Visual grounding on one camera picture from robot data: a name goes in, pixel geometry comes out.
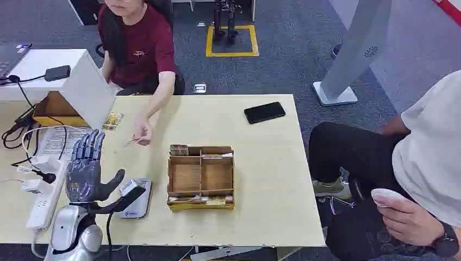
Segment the seated person's hand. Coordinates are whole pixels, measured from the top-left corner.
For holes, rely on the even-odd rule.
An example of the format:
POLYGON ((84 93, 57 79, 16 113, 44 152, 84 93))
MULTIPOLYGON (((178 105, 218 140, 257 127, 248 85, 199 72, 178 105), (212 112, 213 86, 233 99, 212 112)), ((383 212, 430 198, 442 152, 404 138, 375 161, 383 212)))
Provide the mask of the seated person's hand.
POLYGON ((440 221, 420 205, 408 199, 376 196, 387 231, 394 238, 411 245, 430 246, 444 234, 440 221))

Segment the person's hand holding card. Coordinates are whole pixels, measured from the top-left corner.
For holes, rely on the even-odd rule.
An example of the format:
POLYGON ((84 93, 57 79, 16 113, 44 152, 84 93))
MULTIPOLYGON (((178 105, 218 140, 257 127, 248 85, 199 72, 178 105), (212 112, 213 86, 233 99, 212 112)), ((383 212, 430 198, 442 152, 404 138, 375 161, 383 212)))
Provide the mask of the person's hand holding card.
POLYGON ((145 114, 139 114, 134 120, 133 140, 142 146, 147 146, 152 139, 152 126, 149 123, 149 117, 145 114))

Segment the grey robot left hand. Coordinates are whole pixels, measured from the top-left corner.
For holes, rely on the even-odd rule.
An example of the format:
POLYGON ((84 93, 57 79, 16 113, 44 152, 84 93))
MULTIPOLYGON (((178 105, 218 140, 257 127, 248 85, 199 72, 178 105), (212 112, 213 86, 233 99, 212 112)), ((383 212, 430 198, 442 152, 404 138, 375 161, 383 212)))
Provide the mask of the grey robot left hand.
POLYGON ((66 194, 71 203, 105 201, 121 184, 125 170, 119 169, 108 182, 101 182, 101 155, 105 133, 99 129, 76 141, 66 168, 66 194))

